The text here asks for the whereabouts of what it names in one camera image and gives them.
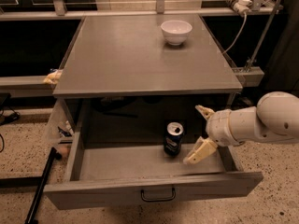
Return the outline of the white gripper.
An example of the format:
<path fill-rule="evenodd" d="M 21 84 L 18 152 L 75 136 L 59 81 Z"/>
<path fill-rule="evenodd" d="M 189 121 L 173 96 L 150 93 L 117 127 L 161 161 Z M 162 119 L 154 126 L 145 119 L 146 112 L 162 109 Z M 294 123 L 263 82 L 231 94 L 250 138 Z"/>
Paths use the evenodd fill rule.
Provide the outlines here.
<path fill-rule="evenodd" d="M 206 132 L 209 138 L 200 136 L 197 139 L 193 149 L 183 159 L 184 164 L 196 164 L 215 153 L 218 146 L 228 147 L 233 143 L 229 128 L 230 110 L 215 113 L 213 109 L 202 105 L 197 105 L 195 109 L 207 120 Z"/>

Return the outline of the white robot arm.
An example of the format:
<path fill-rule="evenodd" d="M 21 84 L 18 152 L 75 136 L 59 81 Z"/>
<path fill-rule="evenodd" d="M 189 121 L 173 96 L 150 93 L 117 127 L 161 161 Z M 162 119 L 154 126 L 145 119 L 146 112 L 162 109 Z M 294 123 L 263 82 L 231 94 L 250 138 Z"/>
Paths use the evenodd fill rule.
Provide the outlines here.
<path fill-rule="evenodd" d="M 247 141 L 267 144 L 299 142 L 299 98 L 283 91 L 264 95 L 256 106 L 214 111 L 197 105 L 206 120 L 208 138 L 200 136 L 184 158 L 196 164 L 216 152 L 218 147 L 239 146 Z"/>

